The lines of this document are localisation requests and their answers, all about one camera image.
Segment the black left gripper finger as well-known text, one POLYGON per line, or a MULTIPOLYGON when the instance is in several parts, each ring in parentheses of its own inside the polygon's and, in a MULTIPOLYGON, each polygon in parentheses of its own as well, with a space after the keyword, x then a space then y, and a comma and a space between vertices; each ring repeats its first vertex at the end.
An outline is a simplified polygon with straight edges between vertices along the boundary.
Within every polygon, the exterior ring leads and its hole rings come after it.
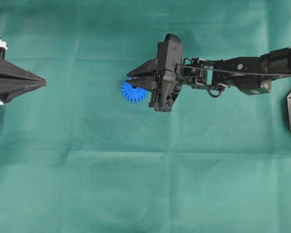
POLYGON ((45 84, 46 80, 0 58, 0 77, 37 81, 45 84))
POLYGON ((0 79, 0 104, 9 103, 12 99, 46 84, 46 81, 0 79))

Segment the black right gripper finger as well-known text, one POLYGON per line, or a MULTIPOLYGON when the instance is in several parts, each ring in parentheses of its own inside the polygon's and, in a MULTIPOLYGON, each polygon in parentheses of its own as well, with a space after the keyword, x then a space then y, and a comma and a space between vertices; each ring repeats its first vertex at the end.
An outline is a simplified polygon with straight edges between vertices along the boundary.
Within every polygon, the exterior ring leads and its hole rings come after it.
POLYGON ((135 87, 140 87, 148 91, 159 87, 157 73, 155 73, 154 76, 135 78, 134 80, 131 80, 130 83, 135 87))
POLYGON ((158 59, 150 59, 127 73, 127 77, 140 78, 145 76, 154 76, 157 71, 158 59))

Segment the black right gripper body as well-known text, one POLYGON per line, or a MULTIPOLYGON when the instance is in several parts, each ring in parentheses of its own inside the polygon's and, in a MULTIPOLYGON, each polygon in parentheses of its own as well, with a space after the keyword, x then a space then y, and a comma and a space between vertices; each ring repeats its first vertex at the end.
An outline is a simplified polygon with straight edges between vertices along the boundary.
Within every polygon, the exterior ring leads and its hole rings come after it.
POLYGON ((171 112, 182 85, 177 81, 180 74, 183 47, 180 39, 168 33, 158 43, 158 68, 155 73, 157 87, 152 91, 149 107, 156 112, 171 112))

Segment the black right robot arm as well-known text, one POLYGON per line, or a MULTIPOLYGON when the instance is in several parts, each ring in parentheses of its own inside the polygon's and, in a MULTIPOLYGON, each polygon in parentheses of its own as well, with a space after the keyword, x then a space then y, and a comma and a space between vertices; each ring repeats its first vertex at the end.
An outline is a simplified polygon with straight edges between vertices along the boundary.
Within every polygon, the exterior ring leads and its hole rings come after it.
POLYGON ((232 86, 247 95, 270 93, 273 81, 291 77, 291 48, 260 57, 192 58, 186 64, 183 46, 176 35, 168 33, 157 47, 156 58, 130 71, 126 80, 133 87, 151 93, 148 106, 157 112, 171 112, 184 85, 218 98, 232 86))

